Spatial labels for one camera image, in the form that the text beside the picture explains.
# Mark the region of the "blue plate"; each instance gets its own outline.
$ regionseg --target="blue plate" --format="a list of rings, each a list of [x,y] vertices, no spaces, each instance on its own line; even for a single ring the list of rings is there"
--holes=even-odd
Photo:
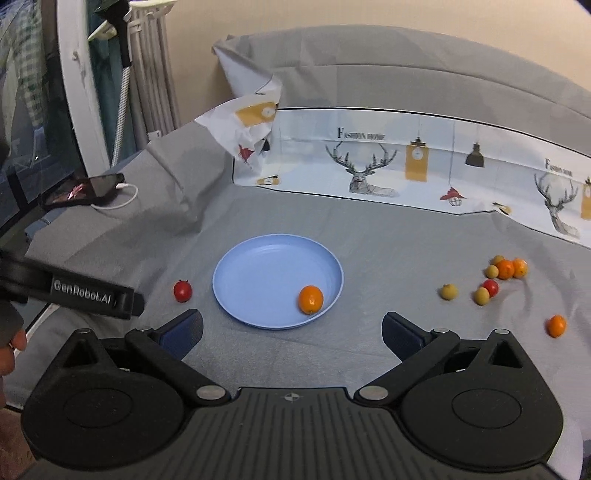
[[[322,309],[304,314],[297,299],[315,285]],[[213,273],[213,293],[226,312],[253,327],[282,330],[304,325],[331,308],[343,290],[343,268],[324,246],[296,235],[264,235],[232,248]]]

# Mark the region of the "beige wall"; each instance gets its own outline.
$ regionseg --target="beige wall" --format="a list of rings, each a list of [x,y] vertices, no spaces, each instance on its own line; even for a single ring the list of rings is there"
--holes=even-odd
[[[327,24],[455,35],[525,57],[591,90],[591,15],[574,0],[179,0],[167,28],[183,122],[230,98],[211,51],[216,40]]]

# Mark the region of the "white door frame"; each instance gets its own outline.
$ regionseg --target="white door frame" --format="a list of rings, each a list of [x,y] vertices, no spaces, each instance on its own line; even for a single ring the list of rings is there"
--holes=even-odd
[[[70,116],[89,177],[111,166],[88,48],[86,0],[57,0],[61,70]]]

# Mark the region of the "yellow fruit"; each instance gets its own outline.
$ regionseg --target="yellow fruit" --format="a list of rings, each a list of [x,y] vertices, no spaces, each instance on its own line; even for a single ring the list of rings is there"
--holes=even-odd
[[[484,275],[486,275],[486,278],[497,278],[499,276],[499,269],[494,265],[489,265],[484,271]]]
[[[306,315],[312,315],[322,308],[324,303],[324,295],[322,291],[313,285],[308,285],[301,289],[298,297],[298,305],[300,310]]]
[[[484,287],[480,287],[474,292],[474,301],[480,306],[486,305],[490,299],[491,294]]]
[[[513,273],[513,278],[523,278],[527,275],[529,267],[527,266],[527,262],[522,258],[516,258],[513,260],[513,267],[515,268],[515,273]]]
[[[457,297],[457,287],[452,283],[446,283],[439,290],[439,295],[443,300],[453,300]]]

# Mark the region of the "red cherry tomato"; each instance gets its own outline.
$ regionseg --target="red cherry tomato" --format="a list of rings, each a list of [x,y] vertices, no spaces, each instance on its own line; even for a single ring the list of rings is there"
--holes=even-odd
[[[173,293],[178,302],[184,303],[193,296],[193,289],[188,281],[179,280],[174,284]]]
[[[489,295],[494,297],[497,293],[499,293],[499,284],[494,280],[486,280],[482,286],[488,290]]]

